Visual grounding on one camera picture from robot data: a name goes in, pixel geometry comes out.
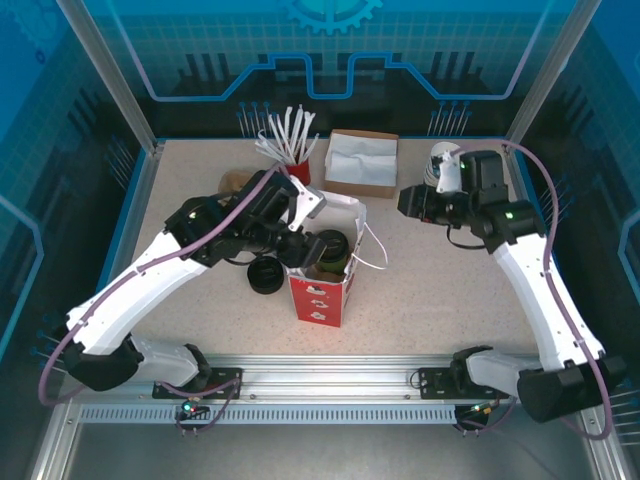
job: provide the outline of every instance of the gear logo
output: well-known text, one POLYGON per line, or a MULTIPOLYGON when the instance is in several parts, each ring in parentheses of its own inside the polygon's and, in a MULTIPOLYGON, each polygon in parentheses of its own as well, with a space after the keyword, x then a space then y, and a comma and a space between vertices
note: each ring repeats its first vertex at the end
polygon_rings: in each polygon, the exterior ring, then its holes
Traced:
POLYGON ((372 10, 381 7, 382 0, 283 0, 282 5, 300 27, 333 35, 336 30, 347 33, 350 27, 360 28, 361 20, 372 18, 372 10))
POLYGON ((58 30, 55 9, 54 0, 0 0, 0 13, 9 13, 36 48, 44 47, 58 30))

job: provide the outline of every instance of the pen holder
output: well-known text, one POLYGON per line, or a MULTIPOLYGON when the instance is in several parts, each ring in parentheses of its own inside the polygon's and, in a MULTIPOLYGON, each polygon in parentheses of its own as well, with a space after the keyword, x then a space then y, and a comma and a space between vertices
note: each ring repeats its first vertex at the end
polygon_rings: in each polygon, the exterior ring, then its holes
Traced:
POLYGON ((311 172, 309 171, 309 160, 307 159, 300 165, 285 165, 289 175, 297 177, 298 180, 306 187, 311 183, 311 172))

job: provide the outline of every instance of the cardboard box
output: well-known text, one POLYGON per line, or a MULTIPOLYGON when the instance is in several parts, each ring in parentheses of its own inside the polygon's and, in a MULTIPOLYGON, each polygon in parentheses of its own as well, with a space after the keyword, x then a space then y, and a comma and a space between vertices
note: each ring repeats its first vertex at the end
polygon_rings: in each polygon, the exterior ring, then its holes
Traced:
MULTIPOLYGON (((329 137, 329 149, 327 150, 327 155, 325 157, 325 165, 331 158, 331 138, 333 137, 334 133, 339 133, 341 135, 350 135, 352 137, 382 138, 385 140, 398 140, 399 138, 398 135, 394 135, 391 133, 367 132, 364 130, 333 130, 331 132, 331 137, 329 137)), ((392 187, 383 187, 380 185, 360 185, 354 183, 334 182, 331 180, 326 180, 325 173, 324 189, 328 192, 339 193, 340 195, 393 198, 396 192, 396 185, 392 187)))
MULTIPOLYGON (((349 240, 350 250, 358 255, 367 209, 358 199, 323 192, 327 205, 314 219, 303 223, 305 231, 319 233, 323 230, 339 230, 349 240)), ((344 311, 355 279, 358 261, 351 257, 345 267, 345 274, 338 282, 308 278, 311 269, 287 269, 291 295, 299 320, 305 322, 342 326, 344 311)))

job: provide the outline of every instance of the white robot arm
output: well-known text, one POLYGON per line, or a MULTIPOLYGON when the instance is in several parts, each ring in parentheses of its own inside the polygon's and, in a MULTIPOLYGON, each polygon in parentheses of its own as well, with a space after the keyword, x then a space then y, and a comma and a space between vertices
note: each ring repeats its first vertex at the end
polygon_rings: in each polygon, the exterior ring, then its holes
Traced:
POLYGON ((218 236, 188 256, 147 268, 155 259, 181 250, 213 230, 251 191, 264 172, 255 174, 226 203, 220 195, 187 200, 166 221, 149 248, 93 298, 67 314, 70 332, 98 300, 100 306, 78 330, 63 352, 68 372, 90 388, 103 391, 133 379, 164 381, 187 391, 200 391, 210 372, 194 345, 171 345, 131 335, 144 316, 187 281, 241 251, 274 252, 291 268, 315 263, 324 243, 302 232, 302 222, 324 207, 322 194, 295 177, 275 173, 247 207, 218 236), (131 276, 119 288, 120 280, 131 276))
MULTIPOLYGON (((602 399, 593 372, 547 286, 542 261, 546 237, 540 216, 527 201, 509 201, 497 152, 472 152, 456 159, 446 152, 442 165, 451 168, 441 168, 441 175, 448 178, 441 178, 438 188, 416 185, 403 190, 398 210, 447 228, 471 228, 511 282, 533 330, 539 361, 507 356, 488 346, 473 347, 454 355, 455 384, 461 390, 465 384, 488 386, 518 397, 539 422, 599 405, 602 399)), ((607 387, 615 387, 625 375, 624 362, 605 355, 553 260, 549 271, 607 387)))

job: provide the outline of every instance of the speckled tabletop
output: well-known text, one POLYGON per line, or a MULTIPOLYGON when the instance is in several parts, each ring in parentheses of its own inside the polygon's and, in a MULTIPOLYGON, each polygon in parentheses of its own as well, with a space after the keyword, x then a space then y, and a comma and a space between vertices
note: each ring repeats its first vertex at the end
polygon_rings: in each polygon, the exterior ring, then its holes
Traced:
MULTIPOLYGON (((422 182, 433 140, 400 140, 398 191, 422 182)), ((311 158, 313 185, 322 186, 328 140, 311 158)), ((136 247, 140 254, 164 220, 192 196, 217 192, 232 168, 267 168, 252 140, 172 140, 164 148, 136 247)), ((254 293, 246 268, 220 262, 174 292, 135 332, 195 343, 209 354, 435 354, 489 344, 505 353, 536 352, 522 307, 498 265, 485 252, 456 249, 445 229, 405 218, 397 199, 362 197, 367 220, 384 243, 386 271, 360 266, 342 328, 297 320, 288 285, 254 293)), ((459 242, 477 239, 464 231, 459 242)), ((381 262, 375 241, 361 255, 381 262)))

